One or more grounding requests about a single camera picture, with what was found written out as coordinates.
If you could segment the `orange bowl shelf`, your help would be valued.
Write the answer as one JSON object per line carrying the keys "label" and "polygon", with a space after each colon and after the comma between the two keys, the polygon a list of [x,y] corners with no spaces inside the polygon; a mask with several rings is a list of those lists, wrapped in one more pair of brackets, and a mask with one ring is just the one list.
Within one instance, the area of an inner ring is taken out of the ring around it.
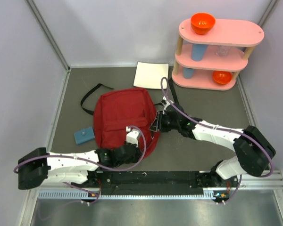
{"label": "orange bowl shelf", "polygon": [[215,23],[215,17],[208,13],[196,13],[191,17],[191,28],[199,35],[208,33]]}
{"label": "orange bowl shelf", "polygon": [[213,81],[220,85],[226,85],[232,80],[232,73],[227,71],[213,71]]}

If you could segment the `pink three-tier shelf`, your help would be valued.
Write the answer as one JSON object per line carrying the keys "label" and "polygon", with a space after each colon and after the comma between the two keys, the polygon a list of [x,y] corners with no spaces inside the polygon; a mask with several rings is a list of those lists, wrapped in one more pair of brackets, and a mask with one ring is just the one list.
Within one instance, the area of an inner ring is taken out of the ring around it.
{"label": "pink three-tier shelf", "polygon": [[185,88],[229,90],[263,38],[263,29],[246,20],[217,19],[200,35],[186,19],[179,25],[172,79]]}

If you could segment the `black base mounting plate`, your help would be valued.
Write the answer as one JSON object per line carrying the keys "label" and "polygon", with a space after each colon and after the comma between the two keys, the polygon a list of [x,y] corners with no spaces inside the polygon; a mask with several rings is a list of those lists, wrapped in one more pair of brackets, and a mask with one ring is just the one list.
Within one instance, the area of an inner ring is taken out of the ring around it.
{"label": "black base mounting plate", "polygon": [[99,188],[105,194],[188,194],[188,190],[216,187],[235,188],[237,177],[218,179],[209,172],[199,171],[126,171],[89,172],[83,188]]}

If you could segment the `orange bowl bottom shelf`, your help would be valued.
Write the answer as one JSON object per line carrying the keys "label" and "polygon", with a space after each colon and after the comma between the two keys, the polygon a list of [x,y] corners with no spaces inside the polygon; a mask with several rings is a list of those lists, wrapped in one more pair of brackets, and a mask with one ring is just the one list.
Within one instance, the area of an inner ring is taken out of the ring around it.
{"label": "orange bowl bottom shelf", "polygon": [[226,85],[232,80],[232,73],[227,71],[213,71],[213,81],[220,85]]}

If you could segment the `clear glass cup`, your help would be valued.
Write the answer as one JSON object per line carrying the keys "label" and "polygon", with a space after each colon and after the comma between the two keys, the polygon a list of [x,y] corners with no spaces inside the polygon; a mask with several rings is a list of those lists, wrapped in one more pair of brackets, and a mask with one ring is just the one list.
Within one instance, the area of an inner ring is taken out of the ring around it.
{"label": "clear glass cup", "polygon": [[231,48],[231,46],[218,46],[216,49],[216,54],[220,57],[226,57]]}

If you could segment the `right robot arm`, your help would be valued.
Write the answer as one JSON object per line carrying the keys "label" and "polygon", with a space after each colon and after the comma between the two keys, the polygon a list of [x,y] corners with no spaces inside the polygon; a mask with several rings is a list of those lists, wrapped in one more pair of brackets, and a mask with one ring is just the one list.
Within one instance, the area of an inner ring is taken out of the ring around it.
{"label": "right robot arm", "polygon": [[150,126],[153,132],[177,130],[183,137],[207,141],[235,152],[235,156],[218,162],[211,169],[211,182],[222,186],[231,177],[249,174],[263,177],[263,171],[271,165],[276,154],[260,130],[254,126],[231,129],[208,123],[199,118],[186,116],[179,105],[166,105],[158,111]]}

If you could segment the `blue cup shelf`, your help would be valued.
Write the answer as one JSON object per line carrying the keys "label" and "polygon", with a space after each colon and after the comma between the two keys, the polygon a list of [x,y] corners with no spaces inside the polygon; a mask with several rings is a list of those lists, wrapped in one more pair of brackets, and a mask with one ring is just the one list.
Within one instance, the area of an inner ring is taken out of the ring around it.
{"label": "blue cup shelf", "polygon": [[192,44],[191,58],[193,61],[201,61],[207,50],[207,45],[205,44]]}
{"label": "blue cup shelf", "polygon": [[183,77],[185,79],[190,79],[193,76],[194,71],[195,71],[195,69],[193,69],[193,68],[186,68],[186,67],[184,67],[183,68]]}

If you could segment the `red student backpack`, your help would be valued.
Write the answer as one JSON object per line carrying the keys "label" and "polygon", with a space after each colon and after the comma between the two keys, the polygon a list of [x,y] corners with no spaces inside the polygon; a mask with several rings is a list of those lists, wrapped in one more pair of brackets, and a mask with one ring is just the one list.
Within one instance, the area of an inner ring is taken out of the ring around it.
{"label": "red student backpack", "polygon": [[150,131],[157,114],[156,105],[145,88],[129,88],[101,95],[94,110],[82,108],[93,116],[93,131],[99,148],[114,149],[125,142],[128,126],[138,127],[144,134],[145,158],[155,149],[159,132]]}

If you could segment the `blue cup bottom shelf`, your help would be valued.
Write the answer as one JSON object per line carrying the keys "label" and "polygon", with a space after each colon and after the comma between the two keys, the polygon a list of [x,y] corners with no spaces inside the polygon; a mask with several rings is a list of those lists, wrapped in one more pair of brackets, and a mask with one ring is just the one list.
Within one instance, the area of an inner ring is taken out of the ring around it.
{"label": "blue cup bottom shelf", "polygon": [[183,77],[185,79],[190,79],[193,76],[194,71],[195,71],[195,69],[193,69],[193,68],[186,68],[186,67],[184,67],[183,68]]}

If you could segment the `orange bowl top shelf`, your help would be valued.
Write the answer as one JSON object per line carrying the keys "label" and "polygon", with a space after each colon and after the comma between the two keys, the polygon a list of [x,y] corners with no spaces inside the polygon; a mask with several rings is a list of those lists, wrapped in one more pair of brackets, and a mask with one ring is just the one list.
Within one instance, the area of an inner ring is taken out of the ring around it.
{"label": "orange bowl top shelf", "polygon": [[196,13],[191,17],[191,28],[199,35],[208,33],[215,23],[215,17],[208,13]]}

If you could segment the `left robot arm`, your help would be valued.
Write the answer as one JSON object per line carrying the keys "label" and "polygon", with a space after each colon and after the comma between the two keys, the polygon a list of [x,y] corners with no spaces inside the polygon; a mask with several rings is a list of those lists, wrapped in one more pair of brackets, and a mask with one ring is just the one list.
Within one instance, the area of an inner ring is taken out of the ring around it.
{"label": "left robot arm", "polygon": [[18,189],[29,190],[45,184],[74,183],[94,186],[95,171],[110,170],[123,164],[139,163],[145,156],[137,144],[125,143],[114,148],[99,148],[84,153],[60,154],[37,148],[18,160],[14,172]]}

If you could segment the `blue snap wallet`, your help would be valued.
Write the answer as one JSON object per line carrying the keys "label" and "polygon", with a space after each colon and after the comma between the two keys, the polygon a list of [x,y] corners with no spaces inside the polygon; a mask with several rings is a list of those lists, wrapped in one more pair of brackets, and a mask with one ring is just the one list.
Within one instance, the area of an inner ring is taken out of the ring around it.
{"label": "blue snap wallet", "polygon": [[93,127],[84,128],[74,133],[75,143],[77,145],[84,144],[95,139]]}

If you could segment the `blue cup middle shelf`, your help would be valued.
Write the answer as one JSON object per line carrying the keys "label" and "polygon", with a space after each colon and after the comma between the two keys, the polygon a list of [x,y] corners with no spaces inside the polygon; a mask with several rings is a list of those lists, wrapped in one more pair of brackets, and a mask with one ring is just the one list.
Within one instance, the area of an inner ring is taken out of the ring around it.
{"label": "blue cup middle shelf", "polygon": [[201,61],[207,50],[207,45],[205,44],[192,44],[191,58],[193,61]]}

